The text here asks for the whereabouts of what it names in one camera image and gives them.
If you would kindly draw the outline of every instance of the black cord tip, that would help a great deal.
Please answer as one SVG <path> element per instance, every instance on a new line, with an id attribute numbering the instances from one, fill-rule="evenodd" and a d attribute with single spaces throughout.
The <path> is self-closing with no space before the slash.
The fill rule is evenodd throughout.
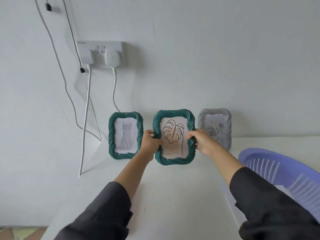
<path id="1" fill-rule="evenodd" d="M 45 4 L 45 8 L 47 11 L 52 11 L 51 5 L 49 3 Z"/>

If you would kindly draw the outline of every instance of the person's left hand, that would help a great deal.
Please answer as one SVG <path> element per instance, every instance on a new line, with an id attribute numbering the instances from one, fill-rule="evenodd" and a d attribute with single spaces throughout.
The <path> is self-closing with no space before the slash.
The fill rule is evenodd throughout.
<path id="1" fill-rule="evenodd" d="M 142 137 L 142 144 L 140 152 L 144 153 L 148 159 L 151 161 L 153 159 L 153 154 L 159 149 L 159 146 L 162 144 L 161 139 L 154 139 L 153 130 L 145 130 Z"/>

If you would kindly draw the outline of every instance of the hand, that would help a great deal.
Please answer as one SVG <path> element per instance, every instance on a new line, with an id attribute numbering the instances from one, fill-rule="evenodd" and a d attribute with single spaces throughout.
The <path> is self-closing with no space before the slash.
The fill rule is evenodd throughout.
<path id="1" fill-rule="evenodd" d="M 145 130 L 142 137 L 141 149 L 139 152 L 145 154 L 148 157 L 148 160 L 153 159 L 153 154 L 159 149 L 159 145 L 162 144 L 161 139 L 154 139 L 153 130 Z"/>
<path id="2" fill-rule="evenodd" d="M 191 137 L 195 137 L 196 139 L 196 149 L 209 157 L 211 156 L 214 148 L 220 146 L 216 140 L 214 140 L 206 131 L 202 129 L 190 130 L 186 138 L 191 139 Z"/>

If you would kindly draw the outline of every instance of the cat drawing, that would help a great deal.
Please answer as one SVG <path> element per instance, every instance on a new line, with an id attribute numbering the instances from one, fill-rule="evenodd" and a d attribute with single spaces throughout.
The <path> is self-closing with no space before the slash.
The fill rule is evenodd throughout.
<path id="1" fill-rule="evenodd" d="M 130 150 L 133 145 L 133 141 L 131 140 L 131 123 L 130 124 L 122 123 L 122 129 L 123 129 L 123 135 L 120 143 L 120 149 Z"/>

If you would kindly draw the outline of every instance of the white wall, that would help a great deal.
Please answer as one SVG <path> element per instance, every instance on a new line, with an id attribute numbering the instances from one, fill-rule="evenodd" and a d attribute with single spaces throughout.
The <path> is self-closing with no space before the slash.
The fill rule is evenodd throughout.
<path id="1" fill-rule="evenodd" d="M 86 76 L 62 0 L 49 1 L 58 13 L 39 3 L 82 125 Z M 115 99 L 121 111 L 140 112 L 145 128 L 159 109 L 197 116 L 224 107 L 234 137 L 320 135 L 320 0 L 66 4 L 77 39 L 126 42 Z M 33 0 L 1 0 L 0 15 L 0 225 L 48 225 L 77 185 L 81 130 Z M 105 135 L 112 86 L 111 71 L 93 71 L 91 98 Z M 98 133 L 92 113 L 89 129 Z M 88 136 L 87 159 L 98 144 Z"/>

